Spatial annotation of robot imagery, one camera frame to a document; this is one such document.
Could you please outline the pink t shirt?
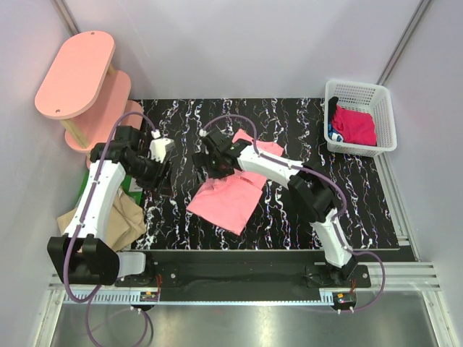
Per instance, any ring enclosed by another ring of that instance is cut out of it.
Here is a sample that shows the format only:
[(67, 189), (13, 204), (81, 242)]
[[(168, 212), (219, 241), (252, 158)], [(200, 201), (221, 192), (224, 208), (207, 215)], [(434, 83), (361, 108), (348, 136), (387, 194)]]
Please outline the pink t shirt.
[(266, 181), (260, 174), (240, 170), (223, 179), (207, 178), (187, 211), (240, 235), (258, 205)]

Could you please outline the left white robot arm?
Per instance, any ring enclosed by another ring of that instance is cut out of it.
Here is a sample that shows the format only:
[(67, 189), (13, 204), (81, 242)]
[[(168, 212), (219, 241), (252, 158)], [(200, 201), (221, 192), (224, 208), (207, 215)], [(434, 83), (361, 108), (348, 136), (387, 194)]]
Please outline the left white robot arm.
[(174, 141), (151, 133), (147, 155), (138, 151), (141, 132), (130, 126), (111, 131), (108, 142), (90, 152), (90, 171), (75, 215), (63, 236), (49, 239), (47, 252), (66, 285), (110, 286), (131, 275), (140, 286), (156, 279), (156, 269), (140, 252), (114, 251), (108, 241), (109, 217), (126, 176), (146, 190), (163, 193), (170, 182), (169, 152)]

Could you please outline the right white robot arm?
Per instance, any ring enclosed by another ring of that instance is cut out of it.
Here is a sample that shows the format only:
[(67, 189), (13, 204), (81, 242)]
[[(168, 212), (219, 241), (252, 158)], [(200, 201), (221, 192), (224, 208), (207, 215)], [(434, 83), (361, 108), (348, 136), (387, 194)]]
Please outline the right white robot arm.
[(200, 130), (200, 138), (204, 148), (192, 157), (196, 168), (213, 179), (237, 171), (260, 174), (287, 189), (298, 216), (312, 226), (322, 243), (324, 281), (342, 287), (353, 280), (357, 260), (342, 233), (331, 181), (301, 161), (271, 154), (249, 140), (234, 142), (216, 129)]

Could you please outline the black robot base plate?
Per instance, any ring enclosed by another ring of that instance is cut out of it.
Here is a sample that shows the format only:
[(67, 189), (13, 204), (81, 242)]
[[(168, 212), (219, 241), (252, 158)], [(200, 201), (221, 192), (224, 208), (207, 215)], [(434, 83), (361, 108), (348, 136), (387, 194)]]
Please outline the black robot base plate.
[(161, 277), (164, 288), (178, 288), (194, 280), (223, 282), (290, 281), (312, 288), (371, 287), (368, 268), (355, 264), (336, 270), (321, 250), (150, 250), (147, 267), (127, 275), (117, 287), (151, 287)]

